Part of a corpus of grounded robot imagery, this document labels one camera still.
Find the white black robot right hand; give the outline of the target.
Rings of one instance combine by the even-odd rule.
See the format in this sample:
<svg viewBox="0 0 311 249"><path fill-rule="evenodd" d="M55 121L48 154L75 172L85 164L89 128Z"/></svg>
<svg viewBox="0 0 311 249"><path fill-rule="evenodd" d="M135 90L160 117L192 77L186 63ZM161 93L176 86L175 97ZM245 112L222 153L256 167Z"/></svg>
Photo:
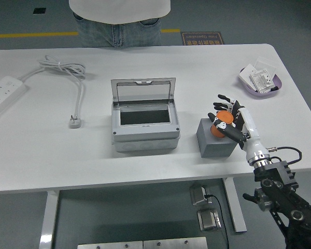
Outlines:
<svg viewBox="0 0 311 249"><path fill-rule="evenodd" d="M213 126L240 146L246 153L246 160L250 166L258 168L271 164L270 153L261 143L257 127L249 110L240 105L238 100L222 94L219 94L218 98L225 102L213 103L217 114L208 113ZM233 116L233 121L225 122L224 118L219 117L221 111L229 112Z"/></svg>

